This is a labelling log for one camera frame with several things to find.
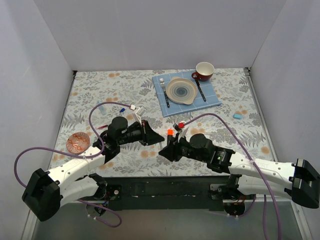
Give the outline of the black orange highlighter pen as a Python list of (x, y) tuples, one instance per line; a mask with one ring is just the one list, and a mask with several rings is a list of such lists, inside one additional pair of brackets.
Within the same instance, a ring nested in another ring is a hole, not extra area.
[(171, 142), (174, 140), (174, 136), (173, 135), (167, 135), (167, 142)]

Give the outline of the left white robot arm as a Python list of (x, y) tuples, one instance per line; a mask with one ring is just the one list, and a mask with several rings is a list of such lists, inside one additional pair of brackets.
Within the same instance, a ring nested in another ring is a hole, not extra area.
[(146, 120), (129, 125), (126, 118), (115, 117), (107, 130), (101, 133), (100, 139), (82, 155), (47, 171), (41, 168), (34, 171), (22, 200), (41, 222), (75, 200), (84, 197), (101, 200), (106, 196), (108, 184), (98, 174), (91, 174), (91, 170), (115, 158), (120, 153), (121, 145), (139, 142), (150, 146), (164, 140)]

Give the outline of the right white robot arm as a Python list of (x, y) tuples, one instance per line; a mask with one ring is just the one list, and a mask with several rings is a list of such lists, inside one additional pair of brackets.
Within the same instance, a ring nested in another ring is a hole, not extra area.
[(317, 209), (320, 206), (320, 174), (305, 159), (274, 162), (248, 156), (232, 149), (219, 147), (202, 133), (185, 137), (169, 137), (159, 155), (171, 162), (185, 157), (206, 163), (208, 169), (236, 178), (226, 186), (227, 195), (237, 199), (241, 195), (267, 195), (292, 200), (294, 203)]

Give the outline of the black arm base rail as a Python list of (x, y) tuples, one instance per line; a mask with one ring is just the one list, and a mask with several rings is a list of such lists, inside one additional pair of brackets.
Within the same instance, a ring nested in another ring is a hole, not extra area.
[(107, 202), (114, 211), (185, 210), (223, 211), (224, 202), (244, 204), (243, 195), (228, 176), (106, 177), (106, 192), (86, 201)]

